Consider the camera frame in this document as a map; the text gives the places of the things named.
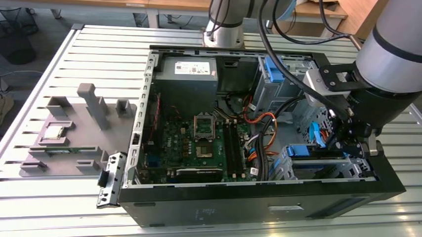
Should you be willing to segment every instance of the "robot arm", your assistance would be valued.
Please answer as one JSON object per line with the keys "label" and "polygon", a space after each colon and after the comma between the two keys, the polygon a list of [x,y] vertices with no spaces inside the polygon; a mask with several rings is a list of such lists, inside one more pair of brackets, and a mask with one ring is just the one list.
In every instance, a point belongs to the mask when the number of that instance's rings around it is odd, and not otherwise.
{"label": "robot arm", "polygon": [[[294,0],[282,0],[276,7],[280,16]],[[256,18],[263,0],[212,0],[210,5],[210,21],[203,33],[207,47],[243,47],[243,18]],[[275,0],[270,0],[263,9],[263,18],[271,19]]]}
{"label": "robot arm", "polygon": [[[319,69],[330,91],[350,91],[354,112],[349,121],[331,117],[330,145],[359,157],[377,155],[375,136],[422,93],[422,27],[414,24],[421,11],[422,1],[390,0],[355,63]],[[334,81],[342,72],[347,84]]]}

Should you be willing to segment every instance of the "ram slot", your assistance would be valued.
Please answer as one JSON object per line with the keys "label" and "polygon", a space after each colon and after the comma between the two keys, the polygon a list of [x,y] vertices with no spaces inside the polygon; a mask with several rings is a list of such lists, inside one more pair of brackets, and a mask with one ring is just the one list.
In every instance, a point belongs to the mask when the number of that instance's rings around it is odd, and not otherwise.
{"label": "ram slot", "polygon": [[230,136],[230,125],[223,125],[223,136],[224,136],[224,152],[226,152],[226,160],[227,160],[227,174],[236,173],[235,167],[235,158],[232,153],[232,146],[231,146],[231,136]]}
{"label": "ram slot", "polygon": [[235,173],[242,174],[243,161],[242,161],[242,155],[240,155],[240,138],[238,134],[238,127],[236,127],[236,124],[234,123],[230,125],[230,140],[231,140],[231,152],[232,152],[232,158],[234,158]]}

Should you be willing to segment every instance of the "motherboard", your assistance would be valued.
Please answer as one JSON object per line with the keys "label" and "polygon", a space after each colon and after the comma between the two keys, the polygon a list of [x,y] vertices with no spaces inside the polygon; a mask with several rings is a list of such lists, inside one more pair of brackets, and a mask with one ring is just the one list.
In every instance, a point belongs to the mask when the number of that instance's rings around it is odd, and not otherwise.
{"label": "motherboard", "polygon": [[160,148],[146,154],[142,183],[251,181],[244,167],[243,145],[250,126],[199,114],[194,120],[163,123]]}

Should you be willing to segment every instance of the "side panel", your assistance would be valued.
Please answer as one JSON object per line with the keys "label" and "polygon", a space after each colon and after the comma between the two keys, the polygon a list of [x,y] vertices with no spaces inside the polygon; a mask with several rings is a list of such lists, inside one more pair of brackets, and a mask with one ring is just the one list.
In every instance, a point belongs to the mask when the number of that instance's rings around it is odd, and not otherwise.
{"label": "side panel", "polygon": [[334,218],[374,197],[374,194],[291,196],[120,204],[142,227],[163,227]]}

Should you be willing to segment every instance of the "blue plastic tab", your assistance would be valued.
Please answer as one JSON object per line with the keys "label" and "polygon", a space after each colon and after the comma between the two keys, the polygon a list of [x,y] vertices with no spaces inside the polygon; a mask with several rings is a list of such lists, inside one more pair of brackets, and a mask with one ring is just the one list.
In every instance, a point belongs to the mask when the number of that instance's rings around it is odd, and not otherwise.
{"label": "blue plastic tab", "polygon": [[310,126],[310,142],[312,142],[314,139],[316,140],[316,144],[320,145],[322,148],[324,148],[326,145],[320,137],[319,124],[316,122],[311,122]]}
{"label": "blue plastic tab", "polygon": [[274,173],[278,165],[280,164],[280,160],[276,159],[275,163],[272,163],[271,167],[270,167],[270,170],[268,170],[268,176],[271,176],[271,174]]}
{"label": "blue plastic tab", "polygon": [[295,153],[292,152],[292,148],[287,147],[287,154],[290,157],[292,157],[295,155]]}
{"label": "blue plastic tab", "polygon": [[278,70],[274,62],[272,62],[272,59],[270,58],[270,56],[267,56],[264,58],[264,65],[266,65],[266,69],[270,73],[270,81],[272,83],[280,83],[284,81],[284,75],[283,73]]}
{"label": "blue plastic tab", "polygon": [[291,157],[308,157],[310,156],[308,147],[306,145],[291,145],[290,147],[287,147],[287,153],[288,153],[288,156]]}

